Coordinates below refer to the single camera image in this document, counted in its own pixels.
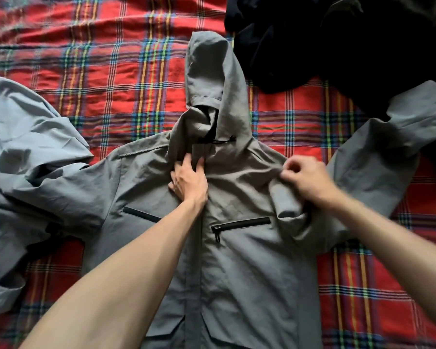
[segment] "tartan bedspread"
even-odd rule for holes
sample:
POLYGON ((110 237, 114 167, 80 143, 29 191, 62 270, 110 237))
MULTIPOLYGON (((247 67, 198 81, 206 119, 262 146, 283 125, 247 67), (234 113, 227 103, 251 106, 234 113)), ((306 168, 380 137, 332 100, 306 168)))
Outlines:
MULTIPOLYGON (((96 162, 172 128, 186 109, 191 32, 225 35, 225 9, 226 0, 0 0, 0 76, 69 117, 96 162)), ((286 156, 327 162, 365 121, 318 78, 273 95, 248 82, 248 95, 254 136, 286 156)), ((393 219, 436 242, 436 174, 425 159, 393 219)), ((19 346, 78 279, 82 252, 82 243, 69 238, 24 265, 26 288, 0 315, 0 349, 19 346)), ((358 241, 319 257, 319 294, 326 348, 436 348, 436 327, 358 241)))

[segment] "person's right arm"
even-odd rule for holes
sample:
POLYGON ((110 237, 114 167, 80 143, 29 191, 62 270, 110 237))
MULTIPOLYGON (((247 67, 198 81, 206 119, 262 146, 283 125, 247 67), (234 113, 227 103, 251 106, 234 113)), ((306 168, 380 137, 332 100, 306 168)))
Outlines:
POLYGON ((338 218, 394 275, 436 323, 436 245, 385 218, 336 187, 325 164, 294 155, 281 178, 303 198, 338 218))

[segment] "forearm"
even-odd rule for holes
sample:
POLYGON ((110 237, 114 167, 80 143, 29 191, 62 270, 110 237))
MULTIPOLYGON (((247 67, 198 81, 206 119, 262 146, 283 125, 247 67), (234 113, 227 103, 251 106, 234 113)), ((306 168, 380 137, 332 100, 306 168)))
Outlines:
POLYGON ((81 278, 22 348, 138 348, 201 207, 188 200, 81 278))
POLYGON ((347 195, 342 195, 330 210, 436 323, 436 245, 347 195))

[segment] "person's left arm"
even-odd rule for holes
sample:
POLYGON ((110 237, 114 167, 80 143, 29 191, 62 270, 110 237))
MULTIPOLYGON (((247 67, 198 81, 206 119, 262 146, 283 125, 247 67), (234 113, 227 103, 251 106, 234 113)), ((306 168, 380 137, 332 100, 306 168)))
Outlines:
POLYGON ((170 214, 64 293, 21 349, 139 348, 173 277, 187 234, 207 201, 200 159, 175 164, 169 184, 182 200, 170 214))

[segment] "light gray garment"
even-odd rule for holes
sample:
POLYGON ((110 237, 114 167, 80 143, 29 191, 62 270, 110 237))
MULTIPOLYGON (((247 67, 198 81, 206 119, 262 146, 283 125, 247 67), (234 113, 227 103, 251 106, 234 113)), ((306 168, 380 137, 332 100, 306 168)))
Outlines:
MULTIPOLYGON (((348 234, 278 179, 285 157, 252 137, 244 75, 216 33, 192 34, 186 99, 171 131, 40 185, 0 174, 1 193, 84 228, 87 272, 173 211, 174 162, 204 156, 209 201, 143 348, 321 348, 316 255, 348 234), (240 224, 217 242, 212 226, 230 222, 240 224)), ((389 115, 369 120, 328 166, 339 186, 384 215, 404 194, 420 147, 436 139, 436 84, 394 98, 389 115)))
MULTIPOLYGON (((0 77, 0 173, 34 183, 72 174, 93 158, 88 148, 68 118, 45 99, 0 77)), ((48 238, 48 223, 42 211, 33 212, 0 193, 0 313, 11 308, 24 285, 10 272, 27 245, 48 238)))

